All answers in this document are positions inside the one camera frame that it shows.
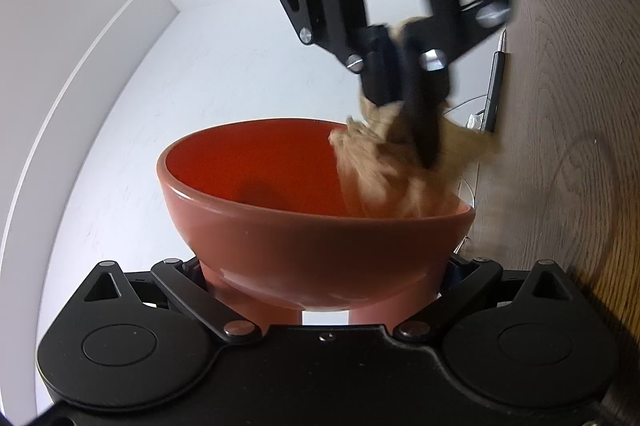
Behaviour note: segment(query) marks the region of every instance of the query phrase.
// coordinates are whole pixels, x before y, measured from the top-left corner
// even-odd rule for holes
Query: screw head
[[[237,320],[229,321],[223,327],[227,336],[248,336],[255,330],[255,325],[251,321]]]
[[[491,2],[480,8],[476,14],[476,21],[480,27],[495,27],[507,21],[511,8],[502,2]]]
[[[417,320],[405,321],[398,326],[400,335],[410,340],[426,336],[430,330],[431,327],[427,323]]]
[[[358,73],[358,72],[361,72],[362,69],[364,68],[364,61],[357,54],[352,54],[347,58],[346,65],[351,72]]]
[[[302,41],[303,44],[309,45],[312,38],[313,35],[307,27],[303,27],[302,29],[300,29],[300,41]]]
[[[440,49],[431,49],[420,55],[420,66],[429,72],[447,66],[447,55]]]

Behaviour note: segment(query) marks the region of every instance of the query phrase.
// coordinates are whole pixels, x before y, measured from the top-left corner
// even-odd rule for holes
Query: circular pad
[[[84,354],[104,366],[142,361],[155,350],[156,336],[136,325],[109,325],[91,332],[82,342]]]
[[[537,348],[529,348],[530,341]],[[498,337],[500,349],[513,361],[542,366],[562,361],[571,353],[571,339],[561,330],[540,323],[522,323],[504,330]]]

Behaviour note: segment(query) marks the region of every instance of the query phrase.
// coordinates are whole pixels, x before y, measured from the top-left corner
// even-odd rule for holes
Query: wood grain surface
[[[553,258],[616,334],[606,405],[640,424],[640,0],[516,0],[468,254]]]

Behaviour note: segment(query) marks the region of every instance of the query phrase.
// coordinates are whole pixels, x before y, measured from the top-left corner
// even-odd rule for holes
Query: red bowl
[[[460,201],[454,213],[430,218],[348,216],[328,142],[341,127],[239,122],[162,153],[166,205],[210,283],[294,310],[361,308],[425,279],[437,294],[474,210]]]

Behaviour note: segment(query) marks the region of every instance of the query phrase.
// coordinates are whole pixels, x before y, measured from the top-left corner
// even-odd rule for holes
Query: tan rag
[[[459,205],[452,191],[466,167],[497,151],[491,133],[463,128],[441,114],[440,155],[433,167],[425,169],[401,109],[401,101],[378,107],[361,95],[364,122],[349,118],[345,131],[331,132],[344,202],[353,216],[419,218],[452,213]]]

